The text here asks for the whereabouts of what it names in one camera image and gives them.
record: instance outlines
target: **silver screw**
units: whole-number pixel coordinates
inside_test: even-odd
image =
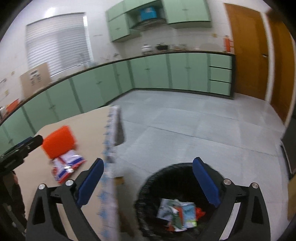
[[[39,188],[40,190],[44,189],[44,188],[45,188],[45,184],[40,184],[38,188]]]
[[[224,182],[225,185],[230,185],[231,184],[231,181],[229,179],[224,179],[223,182]]]
[[[257,183],[252,183],[252,187],[257,189],[259,185]]]
[[[74,183],[73,180],[68,180],[68,181],[66,181],[66,186],[72,186],[73,183]]]

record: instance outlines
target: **white blind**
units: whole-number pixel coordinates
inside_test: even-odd
[[[47,62],[54,75],[90,61],[83,16],[60,15],[27,25],[29,68]]]

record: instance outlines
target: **cardboard box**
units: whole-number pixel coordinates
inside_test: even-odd
[[[24,97],[29,98],[51,83],[47,63],[43,63],[20,76]]]
[[[288,220],[291,220],[296,213],[296,175],[288,184]]]

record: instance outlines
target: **red white and blue packet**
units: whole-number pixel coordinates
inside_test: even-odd
[[[74,171],[80,167],[86,160],[77,155],[74,150],[70,150],[53,160],[54,168],[52,174],[59,184],[65,182]]]

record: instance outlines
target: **fire extinguisher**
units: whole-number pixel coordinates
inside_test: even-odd
[[[228,53],[230,53],[231,48],[233,48],[233,41],[229,39],[228,35],[225,35],[224,37],[224,47],[225,47],[225,51]]]

